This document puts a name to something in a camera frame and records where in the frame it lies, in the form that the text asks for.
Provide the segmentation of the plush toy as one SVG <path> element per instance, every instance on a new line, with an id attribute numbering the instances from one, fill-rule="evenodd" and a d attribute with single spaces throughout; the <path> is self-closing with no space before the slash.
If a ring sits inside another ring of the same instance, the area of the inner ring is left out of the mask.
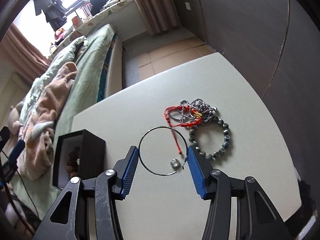
<path id="1" fill-rule="evenodd" d="M 15 107 L 10 106 L 10 113 L 8 116 L 8 129 L 12 135 L 17 135 L 19 133 L 21 123 L 20 114 L 24 106 L 24 102 L 19 102 Z"/>

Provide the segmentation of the hanging dark clothes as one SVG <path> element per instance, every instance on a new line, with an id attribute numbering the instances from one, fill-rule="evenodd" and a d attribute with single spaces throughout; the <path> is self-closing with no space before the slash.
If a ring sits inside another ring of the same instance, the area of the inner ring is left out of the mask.
<path id="1" fill-rule="evenodd" d="M 63 0 L 33 0 L 35 14 L 44 13 L 46 22 L 53 31 L 60 29 L 66 22 L 66 8 L 62 5 Z"/>

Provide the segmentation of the brown curtain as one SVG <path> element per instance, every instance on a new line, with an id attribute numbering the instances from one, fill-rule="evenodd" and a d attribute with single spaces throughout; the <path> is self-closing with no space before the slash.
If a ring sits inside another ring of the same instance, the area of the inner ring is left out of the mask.
<path id="1" fill-rule="evenodd" d="M 150 35 L 181 26 L 173 0 L 135 0 L 135 2 Z"/>

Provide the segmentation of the green patterned quilt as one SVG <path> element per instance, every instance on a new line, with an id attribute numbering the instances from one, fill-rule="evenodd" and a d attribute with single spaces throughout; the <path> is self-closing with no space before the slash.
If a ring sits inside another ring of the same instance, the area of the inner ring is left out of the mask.
<path id="1" fill-rule="evenodd" d="M 66 48 L 61 50 L 56 57 L 53 59 L 52 63 L 48 67 L 48 69 L 42 74 L 40 77 L 37 77 L 31 86 L 31 89 L 25 96 L 23 102 L 23 107 L 20 112 L 20 124 L 25 125 L 28 121 L 29 116 L 37 100 L 39 99 L 44 88 L 50 84 L 54 77 L 56 77 L 58 70 L 67 62 L 75 62 L 76 58 L 76 49 L 77 48 L 87 48 L 88 47 L 88 39 L 85 36 L 81 36 L 76 38 L 71 42 Z"/>

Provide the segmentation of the pink fleece blanket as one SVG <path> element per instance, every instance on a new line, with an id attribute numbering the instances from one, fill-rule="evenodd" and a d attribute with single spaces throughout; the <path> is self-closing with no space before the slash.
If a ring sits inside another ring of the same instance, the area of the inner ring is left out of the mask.
<path id="1" fill-rule="evenodd" d="M 44 86 L 27 122 L 20 129 L 25 149 L 18 158 L 18 170 L 30 180 L 38 180 L 53 163 L 54 124 L 60 117 L 77 73 L 74 62 L 65 63 Z"/>

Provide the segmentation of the left pink curtain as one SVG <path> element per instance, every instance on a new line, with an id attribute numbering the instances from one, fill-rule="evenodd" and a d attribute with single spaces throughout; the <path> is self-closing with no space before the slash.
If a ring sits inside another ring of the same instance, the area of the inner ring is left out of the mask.
<path id="1" fill-rule="evenodd" d="M 17 74 L 29 84 L 45 73 L 51 64 L 23 36 L 14 23 L 11 24 L 1 41 L 1 59 L 9 63 Z"/>

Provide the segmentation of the black jewelry box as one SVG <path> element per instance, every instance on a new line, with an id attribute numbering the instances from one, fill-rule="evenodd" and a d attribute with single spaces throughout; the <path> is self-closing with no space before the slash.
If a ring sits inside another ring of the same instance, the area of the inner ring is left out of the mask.
<path id="1" fill-rule="evenodd" d="M 86 129 L 60 136 L 53 164 L 53 187 L 62 190 L 73 177 L 97 177 L 104 170 L 105 151 L 105 140 Z"/>

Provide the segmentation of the white wall socket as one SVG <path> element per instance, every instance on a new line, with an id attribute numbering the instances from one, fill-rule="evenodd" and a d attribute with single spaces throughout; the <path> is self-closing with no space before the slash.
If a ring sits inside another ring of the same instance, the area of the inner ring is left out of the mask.
<path id="1" fill-rule="evenodd" d="M 191 10 L 190 3 L 188 3 L 188 2 L 185 2 L 185 7 L 187 10 Z"/>

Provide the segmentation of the flattened cardboard sheet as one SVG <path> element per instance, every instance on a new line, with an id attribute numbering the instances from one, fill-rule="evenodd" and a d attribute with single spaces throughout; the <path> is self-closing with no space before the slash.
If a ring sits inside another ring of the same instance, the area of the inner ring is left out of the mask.
<path id="1" fill-rule="evenodd" d="M 196 36 L 162 46 L 137 57 L 139 78 L 145 80 L 163 71 L 213 53 L 214 51 Z"/>

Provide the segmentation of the green bed sheet mattress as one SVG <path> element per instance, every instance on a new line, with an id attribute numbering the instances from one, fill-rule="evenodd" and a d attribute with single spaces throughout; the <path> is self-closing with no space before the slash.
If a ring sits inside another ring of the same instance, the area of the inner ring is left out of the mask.
<path id="1" fill-rule="evenodd" d="M 122 89 L 122 44 L 117 32 L 106 24 L 95 30 L 88 39 L 88 47 L 77 48 L 75 64 L 78 73 L 60 117 L 54 125 L 53 158 L 58 138 L 71 132 L 74 116 Z M 11 144 L 20 140 L 18 135 L 11 137 Z M 48 168 L 38 180 L 22 176 L 11 182 L 17 198 L 43 219 L 48 209 L 59 195 L 52 186 L 53 168 Z"/>

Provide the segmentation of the dark grey wardrobe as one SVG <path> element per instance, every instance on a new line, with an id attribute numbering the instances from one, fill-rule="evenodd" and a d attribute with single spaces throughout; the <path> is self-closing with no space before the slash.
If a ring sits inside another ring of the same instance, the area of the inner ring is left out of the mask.
<path id="1" fill-rule="evenodd" d="M 174 1 L 183 25 L 234 64 L 263 100 L 297 170 L 318 173 L 319 31 L 304 9 L 296 0 Z"/>

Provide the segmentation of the window seat patterned cushion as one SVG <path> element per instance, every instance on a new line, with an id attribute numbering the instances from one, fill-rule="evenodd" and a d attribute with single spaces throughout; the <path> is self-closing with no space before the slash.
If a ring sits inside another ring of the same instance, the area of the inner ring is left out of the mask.
<path id="1" fill-rule="evenodd" d="M 110 24 L 114 31 L 120 33 L 120 39 L 125 41 L 133 36 L 129 30 L 130 25 L 136 23 L 134 17 L 137 15 L 137 5 L 134 0 L 112 0 L 107 7 L 95 16 L 85 19 L 83 24 L 77 28 L 70 27 L 62 34 L 62 41 L 59 45 L 50 47 L 51 57 L 56 55 L 72 41 L 81 36 L 87 37 L 95 30 Z"/>

